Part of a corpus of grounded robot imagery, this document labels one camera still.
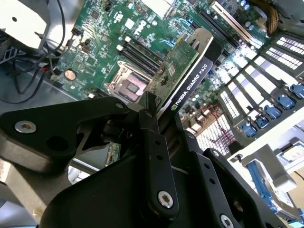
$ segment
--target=label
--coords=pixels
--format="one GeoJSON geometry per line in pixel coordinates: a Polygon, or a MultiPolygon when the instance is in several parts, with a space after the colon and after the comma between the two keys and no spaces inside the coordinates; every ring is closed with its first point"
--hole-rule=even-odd
{"type": "Polygon", "coordinates": [[[207,73],[211,70],[213,62],[207,57],[203,57],[197,64],[195,69],[191,72],[189,77],[180,87],[179,91],[172,98],[171,111],[177,113],[190,95],[194,92],[196,87],[202,82],[207,73]]]}
{"type": "Polygon", "coordinates": [[[132,29],[133,26],[134,26],[135,22],[132,21],[130,18],[128,18],[128,20],[126,21],[125,23],[125,26],[128,28],[128,29],[132,29]]]}
{"type": "Polygon", "coordinates": [[[143,28],[147,25],[147,22],[145,22],[144,20],[141,21],[140,25],[138,26],[138,28],[135,30],[134,35],[140,35],[140,33],[142,32],[143,28]]]}
{"type": "Polygon", "coordinates": [[[172,76],[175,73],[175,68],[172,63],[170,64],[168,71],[170,76],[172,76]]]}
{"type": "Polygon", "coordinates": [[[114,15],[114,24],[116,24],[117,22],[120,22],[123,19],[124,15],[122,14],[121,11],[115,13],[114,15]]]}

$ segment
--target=black metal bracket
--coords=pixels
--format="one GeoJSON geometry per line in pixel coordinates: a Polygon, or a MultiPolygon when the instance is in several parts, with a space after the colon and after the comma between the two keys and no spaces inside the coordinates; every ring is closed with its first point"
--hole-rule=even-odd
{"type": "Polygon", "coordinates": [[[99,131],[109,119],[121,119],[128,113],[127,106],[115,97],[4,113],[0,117],[0,158],[37,172],[62,172],[76,150],[82,150],[78,146],[85,146],[83,139],[90,142],[93,130],[99,131]],[[26,133],[33,127],[36,130],[26,133]]]}
{"type": "Polygon", "coordinates": [[[147,96],[145,108],[138,112],[106,97],[0,117],[0,157],[39,175],[62,173],[76,152],[109,142],[122,145],[119,161],[51,201],[42,228],[101,223],[105,227],[285,228],[219,152],[199,148],[178,116],[159,126],[153,100],[147,96]],[[19,121],[25,125],[16,126],[19,121]]]}

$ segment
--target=motherboard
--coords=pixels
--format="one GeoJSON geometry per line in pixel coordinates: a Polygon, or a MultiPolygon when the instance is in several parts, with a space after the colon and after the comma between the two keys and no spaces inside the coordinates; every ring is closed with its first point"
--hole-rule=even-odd
{"type": "Polygon", "coordinates": [[[86,0],[51,81],[79,100],[138,102],[177,41],[197,28],[224,52],[180,111],[189,115],[189,107],[214,103],[220,86],[270,41],[265,16],[246,0],[86,0]]]}

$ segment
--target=green circuit board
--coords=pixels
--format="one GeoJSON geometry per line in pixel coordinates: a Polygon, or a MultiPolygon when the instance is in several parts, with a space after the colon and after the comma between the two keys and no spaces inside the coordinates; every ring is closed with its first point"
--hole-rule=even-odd
{"type": "Polygon", "coordinates": [[[212,86],[212,81],[221,82],[215,68],[229,71],[231,64],[239,68],[235,59],[249,60],[248,52],[258,53],[258,48],[269,41],[266,32],[256,23],[261,17],[259,13],[253,7],[245,10],[235,0],[221,0],[220,3],[233,17],[245,17],[254,25],[253,30],[247,29],[253,38],[253,43],[242,41],[235,30],[220,15],[216,15],[209,0],[163,0],[163,2],[171,3],[166,15],[161,17],[155,9],[152,10],[146,5],[147,0],[86,0],[75,24],[81,35],[74,37],[70,51],[58,62],[57,68],[62,73],[52,76],[51,81],[78,100],[89,99],[90,94],[96,89],[109,93],[107,86],[120,70],[118,61],[130,63],[139,71],[142,70],[117,50],[118,45],[124,46],[127,36],[134,37],[141,46],[156,54],[159,59],[165,59],[179,38],[187,40],[194,33],[195,28],[191,24],[193,21],[197,26],[211,31],[228,53],[219,58],[218,66],[214,66],[209,73],[209,77],[213,79],[207,78],[205,84],[198,88],[200,99],[206,99],[206,95],[202,96],[206,93],[207,98],[213,100],[219,86],[212,86]],[[234,47],[222,34],[219,34],[218,30],[213,29],[200,11],[205,12],[219,28],[227,32],[229,38],[236,40],[239,46],[234,47]],[[67,70],[75,74],[75,80],[65,77],[67,70]]]}

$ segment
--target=capacitor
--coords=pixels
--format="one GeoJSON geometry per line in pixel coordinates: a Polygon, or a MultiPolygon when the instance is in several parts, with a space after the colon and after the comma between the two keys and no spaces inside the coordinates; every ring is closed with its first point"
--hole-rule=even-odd
{"type": "Polygon", "coordinates": [[[245,26],[249,27],[250,25],[251,25],[251,22],[250,21],[246,21],[245,26]]]}
{"type": "Polygon", "coordinates": [[[152,21],[152,25],[153,25],[153,26],[157,26],[157,24],[158,24],[158,23],[157,23],[156,20],[153,20],[153,21],[152,21]]]}
{"type": "Polygon", "coordinates": [[[245,6],[244,6],[244,10],[249,10],[250,9],[250,5],[249,4],[246,4],[245,6]]]}
{"type": "Polygon", "coordinates": [[[254,26],[254,25],[250,25],[250,26],[249,26],[249,30],[250,30],[250,31],[252,31],[252,30],[254,30],[254,29],[255,29],[255,26],[254,26]]]}
{"type": "Polygon", "coordinates": [[[131,9],[131,10],[133,10],[133,9],[135,8],[135,7],[134,7],[134,4],[133,4],[133,3],[129,3],[129,4],[128,4],[128,8],[131,9]]]}
{"type": "Polygon", "coordinates": [[[241,4],[241,6],[245,6],[246,5],[246,1],[242,0],[240,4],[241,4]]]}

